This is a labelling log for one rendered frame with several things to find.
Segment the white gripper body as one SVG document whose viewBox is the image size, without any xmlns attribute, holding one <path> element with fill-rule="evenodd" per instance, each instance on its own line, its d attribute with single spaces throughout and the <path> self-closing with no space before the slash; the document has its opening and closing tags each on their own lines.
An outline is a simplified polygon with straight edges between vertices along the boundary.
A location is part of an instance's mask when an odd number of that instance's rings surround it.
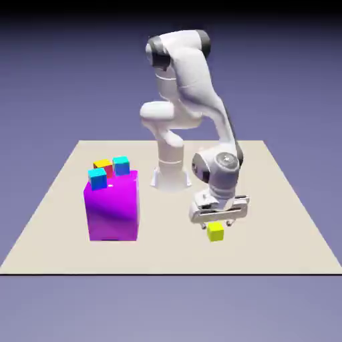
<svg viewBox="0 0 342 342">
<path fill-rule="evenodd" d="M 234 198 L 232 206 L 227 210 L 216 208 L 200 208 L 194 201 L 190 206 L 189 219 L 192 223 L 200 224 L 244 218 L 248 212 L 249 201 L 250 198 L 248 196 L 237 196 Z"/>
</svg>

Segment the small cyan cube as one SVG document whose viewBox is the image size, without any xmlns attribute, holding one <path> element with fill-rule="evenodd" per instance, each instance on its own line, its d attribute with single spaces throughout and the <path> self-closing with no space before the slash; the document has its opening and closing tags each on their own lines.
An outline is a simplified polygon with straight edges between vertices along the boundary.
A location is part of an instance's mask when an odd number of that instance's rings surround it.
<svg viewBox="0 0 342 342">
<path fill-rule="evenodd" d="M 115 176 L 125 176 L 130 173 L 130 161 L 127 156 L 117 156 L 112 158 Z"/>
<path fill-rule="evenodd" d="M 104 168 L 93 168 L 88 170 L 88 182 L 90 188 L 94 190 L 101 190 L 107 188 L 107 174 Z"/>
</svg>

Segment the small yellow and red cube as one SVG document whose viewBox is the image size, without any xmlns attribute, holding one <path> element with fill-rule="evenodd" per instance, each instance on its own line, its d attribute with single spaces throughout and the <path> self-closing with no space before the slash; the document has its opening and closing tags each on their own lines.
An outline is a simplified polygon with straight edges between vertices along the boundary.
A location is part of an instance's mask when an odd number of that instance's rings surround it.
<svg viewBox="0 0 342 342">
<path fill-rule="evenodd" d="M 112 162 L 108 159 L 97 160 L 93 163 L 94 168 L 103 168 L 106 171 L 107 178 L 113 177 Z"/>
</svg>

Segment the large magenta box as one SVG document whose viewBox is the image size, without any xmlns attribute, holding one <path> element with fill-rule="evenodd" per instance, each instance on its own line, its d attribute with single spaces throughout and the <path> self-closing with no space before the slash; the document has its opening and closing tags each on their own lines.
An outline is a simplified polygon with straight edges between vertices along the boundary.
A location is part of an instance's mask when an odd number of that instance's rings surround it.
<svg viewBox="0 0 342 342">
<path fill-rule="evenodd" d="M 90 240 L 135 241 L 140 224 L 138 172 L 108 179 L 108 186 L 83 190 Z"/>
</svg>

